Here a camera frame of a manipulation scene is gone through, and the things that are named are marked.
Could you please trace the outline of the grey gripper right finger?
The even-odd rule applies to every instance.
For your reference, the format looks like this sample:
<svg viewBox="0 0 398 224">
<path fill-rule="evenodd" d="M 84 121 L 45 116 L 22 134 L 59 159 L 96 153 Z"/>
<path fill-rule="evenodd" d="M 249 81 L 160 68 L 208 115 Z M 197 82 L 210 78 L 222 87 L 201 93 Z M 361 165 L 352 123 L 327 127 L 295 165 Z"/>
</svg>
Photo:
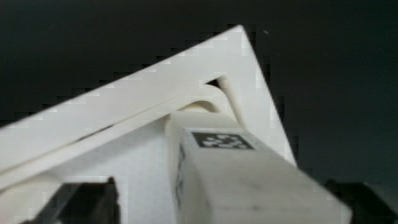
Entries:
<svg viewBox="0 0 398 224">
<path fill-rule="evenodd" d="M 350 224 L 398 224 L 398 208 L 366 183 L 329 180 L 325 188 L 352 209 Z"/>
</svg>

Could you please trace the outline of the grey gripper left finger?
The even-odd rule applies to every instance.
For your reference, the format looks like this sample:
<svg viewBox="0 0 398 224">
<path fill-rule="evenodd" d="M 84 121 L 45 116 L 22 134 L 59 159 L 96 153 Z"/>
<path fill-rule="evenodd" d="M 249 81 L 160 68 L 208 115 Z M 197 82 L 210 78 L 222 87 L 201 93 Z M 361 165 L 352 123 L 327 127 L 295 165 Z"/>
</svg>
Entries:
<svg viewBox="0 0 398 224">
<path fill-rule="evenodd" d="M 34 219 L 23 224 L 121 224 L 116 179 L 66 183 Z"/>
</svg>

